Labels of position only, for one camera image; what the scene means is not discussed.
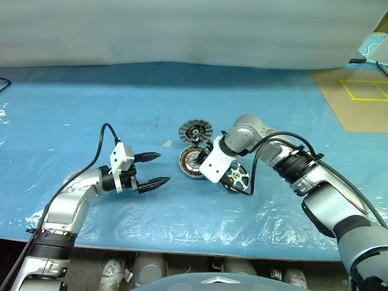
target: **white backdrop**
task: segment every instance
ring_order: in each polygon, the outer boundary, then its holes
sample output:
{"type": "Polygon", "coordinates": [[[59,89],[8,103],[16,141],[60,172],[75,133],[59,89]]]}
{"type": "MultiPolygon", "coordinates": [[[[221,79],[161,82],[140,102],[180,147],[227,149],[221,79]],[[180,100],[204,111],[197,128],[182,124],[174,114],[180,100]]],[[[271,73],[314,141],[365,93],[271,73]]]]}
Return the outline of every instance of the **white backdrop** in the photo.
{"type": "Polygon", "coordinates": [[[342,67],[387,0],[0,0],[0,66],[342,67]]]}

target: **silver robot arm segment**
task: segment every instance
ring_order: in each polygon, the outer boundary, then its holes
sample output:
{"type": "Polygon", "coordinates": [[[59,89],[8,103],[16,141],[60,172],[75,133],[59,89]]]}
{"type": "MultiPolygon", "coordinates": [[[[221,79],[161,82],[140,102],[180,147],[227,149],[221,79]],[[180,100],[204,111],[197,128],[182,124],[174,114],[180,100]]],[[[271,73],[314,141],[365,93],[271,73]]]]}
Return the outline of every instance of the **silver robot arm segment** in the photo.
{"type": "MultiPolygon", "coordinates": [[[[214,140],[201,173],[218,182],[231,161],[254,152],[260,140],[275,132],[255,115],[242,115],[228,133],[214,140]]],[[[303,148],[291,147],[286,136],[276,138],[287,144],[269,142],[260,159],[304,196],[302,208],[317,229],[337,239],[343,264],[358,288],[369,290],[376,284],[379,289],[370,290],[388,290],[388,230],[368,220],[357,193],[329,166],[303,148]]]]}

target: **metal disc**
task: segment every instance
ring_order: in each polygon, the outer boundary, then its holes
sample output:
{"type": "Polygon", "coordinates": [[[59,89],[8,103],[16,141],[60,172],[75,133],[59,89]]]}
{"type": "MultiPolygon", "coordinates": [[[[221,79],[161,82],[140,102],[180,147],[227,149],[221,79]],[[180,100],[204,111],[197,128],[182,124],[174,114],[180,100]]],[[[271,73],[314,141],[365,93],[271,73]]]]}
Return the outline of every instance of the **metal disc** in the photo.
{"type": "Polygon", "coordinates": [[[196,162],[199,153],[202,151],[200,147],[188,147],[184,149],[179,157],[179,166],[181,170],[193,179],[201,179],[204,176],[199,171],[200,164],[196,162]]]}
{"type": "MultiPolygon", "coordinates": [[[[233,161],[230,164],[228,171],[226,171],[226,175],[232,182],[234,188],[242,191],[246,191],[248,189],[250,184],[250,175],[248,169],[243,164],[233,161]]],[[[227,185],[224,185],[224,187],[230,191],[237,192],[227,185]]]]}
{"type": "Polygon", "coordinates": [[[206,142],[212,135],[212,125],[203,119],[191,119],[179,128],[179,138],[187,144],[206,142]]]}

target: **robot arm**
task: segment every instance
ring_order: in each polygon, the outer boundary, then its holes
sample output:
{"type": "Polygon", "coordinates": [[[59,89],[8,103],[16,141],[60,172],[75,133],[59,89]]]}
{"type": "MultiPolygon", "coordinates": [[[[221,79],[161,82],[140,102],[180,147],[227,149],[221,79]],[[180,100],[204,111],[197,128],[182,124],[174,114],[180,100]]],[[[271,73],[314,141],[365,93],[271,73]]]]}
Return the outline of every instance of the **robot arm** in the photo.
{"type": "Polygon", "coordinates": [[[277,134],[254,115],[242,115],[228,133],[214,140],[199,169],[218,182],[233,160],[274,136],[285,142],[269,141],[260,158],[304,196],[302,208],[318,230],[337,239],[343,264],[359,289],[376,285],[380,289],[370,290],[388,290],[388,230],[368,220],[362,200],[331,167],[303,148],[291,147],[282,132],[277,134]]]}
{"type": "Polygon", "coordinates": [[[120,193],[123,188],[132,188],[142,193],[162,186],[169,178],[155,178],[144,184],[136,179],[135,163],[159,156],[158,153],[134,155],[129,145],[118,141],[110,155],[111,168],[103,166],[70,175],[64,184],[70,179],[73,181],[55,196],[41,227],[28,230],[34,237],[11,290],[66,290],[66,285],[57,279],[66,275],[69,254],[90,201],[110,190],[120,193]]]}

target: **blue table surface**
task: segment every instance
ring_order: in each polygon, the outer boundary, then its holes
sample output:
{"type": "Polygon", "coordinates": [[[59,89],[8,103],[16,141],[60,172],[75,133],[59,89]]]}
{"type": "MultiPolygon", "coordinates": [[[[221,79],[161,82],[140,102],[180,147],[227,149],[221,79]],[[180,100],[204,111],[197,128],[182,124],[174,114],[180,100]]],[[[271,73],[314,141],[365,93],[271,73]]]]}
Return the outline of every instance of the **blue table surface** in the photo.
{"type": "MultiPolygon", "coordinates": [[[[171,180],[143,195],[126,190],[93,201],[77,245],[339,259],[335,240],[317,231],[301,210],[301,198],[264,164],[253,196],[231,194],[180,171],[182,123],[204,118],[217,135],[244,113],[305,136],[388,218],[388,135],[346,132],[311,72],[160,62],[0,69],[0,76],[13,81],[0,94],[2,238],[28,238],[25,229],[35,226],[63,179],[93,158],[100,126],[110,122],[135,152],[162,154],[138,166],[140,181],[171,180]],[[163,146],[167,141],[170,147],[163,146]]],[[[98,166],[109,163],[112,149],[106,135],[98,166]]],[[[242,162],[250,167],[252,158],[242,162]]]]}

